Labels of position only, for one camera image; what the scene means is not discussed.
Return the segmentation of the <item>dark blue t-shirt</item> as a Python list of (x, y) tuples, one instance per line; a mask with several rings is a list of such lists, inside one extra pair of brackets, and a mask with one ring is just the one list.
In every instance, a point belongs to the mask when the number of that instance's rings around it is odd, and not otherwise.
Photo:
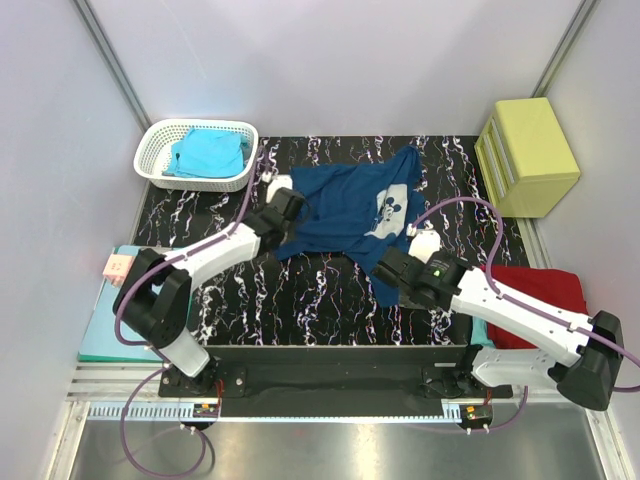
[(425, 212), (415, 190), (422, 176), (419, 151), (405, 146), (384, 163), (296, 167), (290, 176), (308, 206), (276, 258), (342, 253), (369, 277), (380, 306), (396, 305), (398, 290), (375, 278), (373, 270), (388, 248), (408, 251), (407, 225)]

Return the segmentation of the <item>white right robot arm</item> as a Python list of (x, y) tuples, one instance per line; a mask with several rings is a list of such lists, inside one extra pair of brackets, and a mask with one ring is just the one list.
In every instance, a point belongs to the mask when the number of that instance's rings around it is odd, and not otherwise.
[(532, 344), (530, 350), (477, 350), (453, 374), (463, 395), (502, 385), (553, 386), (581, 407), (608, 409), (624, 348), (615, 315), (600, 311), (590, 317), (491, 284), (484, 270), (443, 251), (423, 260), (390, 248), (373, 274), (416, 304), (480, 318)]

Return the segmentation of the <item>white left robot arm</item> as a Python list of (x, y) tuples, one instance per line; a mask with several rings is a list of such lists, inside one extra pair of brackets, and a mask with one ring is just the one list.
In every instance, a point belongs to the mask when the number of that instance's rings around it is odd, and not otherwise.
[(138, 251), (113, 304), (116, 330), (126, 324), (181, 373), (181, 384), (196, 396), (215, 386), (213, 360), (187, 329), (192, 293), (237, 264), (277, 249), (306, 204), (286, 187), (262, 207), (221, 232), (188, 248)]

